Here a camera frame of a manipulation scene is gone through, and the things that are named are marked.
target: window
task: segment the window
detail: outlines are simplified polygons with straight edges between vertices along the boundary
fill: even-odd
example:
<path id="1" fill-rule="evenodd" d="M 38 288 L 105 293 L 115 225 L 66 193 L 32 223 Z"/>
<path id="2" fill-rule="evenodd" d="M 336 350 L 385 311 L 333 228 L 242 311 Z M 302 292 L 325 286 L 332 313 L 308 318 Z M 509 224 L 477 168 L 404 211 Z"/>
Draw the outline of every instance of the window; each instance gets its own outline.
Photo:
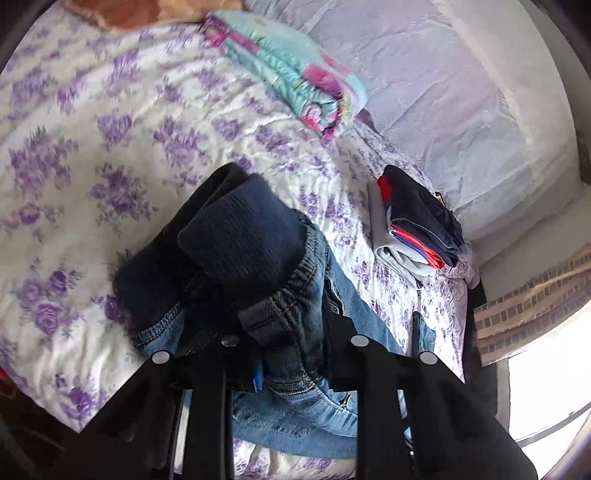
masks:
<path id="1" fill-rule="evenodd" d="M 589 416 L 591 302 L 564 325 L 509 359 L 509 433 L 542 478 Z"/>

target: round rivet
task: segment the round rivet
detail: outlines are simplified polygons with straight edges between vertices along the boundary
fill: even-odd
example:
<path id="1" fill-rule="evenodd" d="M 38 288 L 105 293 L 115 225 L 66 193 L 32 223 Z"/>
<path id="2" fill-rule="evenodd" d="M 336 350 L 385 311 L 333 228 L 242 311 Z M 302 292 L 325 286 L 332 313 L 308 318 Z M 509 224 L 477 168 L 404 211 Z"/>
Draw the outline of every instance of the round rivet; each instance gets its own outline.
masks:
<path id="1" fill-rule="evenodd" d="M 351 343 L 353 344 L 353 346 L 368 346 L 369 338 L 367 338 L 365 335 L 355 335 L 351 337 Z"/>
<path id="2" fill-rule="evenodd" d="M 240 343 L 240 339 L 236 335 L 226 335 L 222 338 L 222 345 L 233 347 Z"/>
<path id="3" fill-rule="evenodd" d="M 435 365 L 437 363 L 437 355 L 431 352 L 423 352 L 418 356 L 419 360 L 425 365 Z"/>
<path id="4" fill-rule="evenodd" d="M 152 361 L 157 365 L 165 364 L 170 360 L 170 353 L 165 352 L 164 350 L 160 350 L 152 355 Z"/>

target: red fabric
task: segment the red fabric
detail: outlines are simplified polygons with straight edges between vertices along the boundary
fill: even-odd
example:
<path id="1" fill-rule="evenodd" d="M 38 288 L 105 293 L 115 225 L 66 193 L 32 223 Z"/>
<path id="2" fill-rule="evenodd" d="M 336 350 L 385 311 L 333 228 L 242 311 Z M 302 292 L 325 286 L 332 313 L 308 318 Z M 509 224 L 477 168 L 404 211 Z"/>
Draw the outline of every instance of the red fabric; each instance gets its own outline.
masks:
<path id="1" fill-rule="evenodd" d="M 0 368 L 0 382 L 8 382 L 10 380 L 8 374 Z"/>
<path id="2" fill-rule="evenodd" d="M 384 205 L 389 205 L 392 200 L 392 187 L 385 175 L 378 178 L 378 187 L 382 194 L 382 203 Z"/>
<path id="3" fill-rule="evenodd" d="M 408 243 L 413 244 L 417 248 L 420 248 L 425 253 L 425 256 L 427 257 L 427 262 L 430 266 L 438 270 L 441 270 L 443 267 L 445 267 L 445 262 L 442 260 L 438 253 L 434 252 L 429 247 L 423 245 L 421 241 L 414 238 L 410 233 L 405 232 L 404 230 L 397 228 L 394 225 L 390 225 L 390 227 L 394 233 L 400 235 Z"/>

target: wrinkled sheet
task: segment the wrinkled sheet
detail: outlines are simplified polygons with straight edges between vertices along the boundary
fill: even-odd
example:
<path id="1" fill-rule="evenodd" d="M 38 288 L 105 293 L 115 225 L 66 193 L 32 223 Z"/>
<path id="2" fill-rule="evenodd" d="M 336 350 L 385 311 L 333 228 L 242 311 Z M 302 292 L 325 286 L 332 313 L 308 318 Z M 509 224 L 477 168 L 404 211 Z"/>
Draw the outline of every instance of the wrinkled sheet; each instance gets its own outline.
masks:
<path id="1" fill-rule="evenodd" d="M 55 5 L 0 75 L 0 366 L 72 429 L 143 361 L 114 272 L 229 161 L 260 172 L 321 227 L 361 297 L 408 347 L 417 294 L 375 262 L 366 183 L 393 163 L 432 189 L 412 162 L 359 122 L 323 146 L 195 25 L 101 33 Z M 460 377 L 466 280 L 478 281 L 469 260 L 428 283 L 421 308 L 436 354 Z M 235 465 L 247 478 L 354 469 L 239 440 Z"/>
<path id="2" fill-rule="evenodd" d="M 517 0 L 246 0 L 365 85 L 377 130 L 444 194 L 480 263 L 580 193 L 569 103 Z"/>

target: pink floral fabric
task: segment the pink floral fabric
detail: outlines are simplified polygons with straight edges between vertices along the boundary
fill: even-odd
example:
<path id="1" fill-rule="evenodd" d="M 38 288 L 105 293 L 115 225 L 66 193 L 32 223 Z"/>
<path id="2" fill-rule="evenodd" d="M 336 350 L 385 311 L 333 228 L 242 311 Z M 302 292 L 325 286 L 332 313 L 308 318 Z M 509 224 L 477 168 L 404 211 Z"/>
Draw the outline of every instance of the pink floral fabric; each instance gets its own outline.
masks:
<path id="1" fill-rule="evenodd" d="M 417 294 L 375 261 L 365 191 L 387 163 L 429 186 L 407 158 L 358 122 L 323 145 L 197 26 L 102 33 L 55 5 L 0 74 L 0 367 L 66 425 L 81 430 L 142 362 L 114 273 L 230 161 L 319 225 L 408 346 Z M 462 265 L 421 299 L 458 376 L 473 276 Z M 259 479 L 348 478 L 355 467 L 239 440 L 235 465 Z"/>

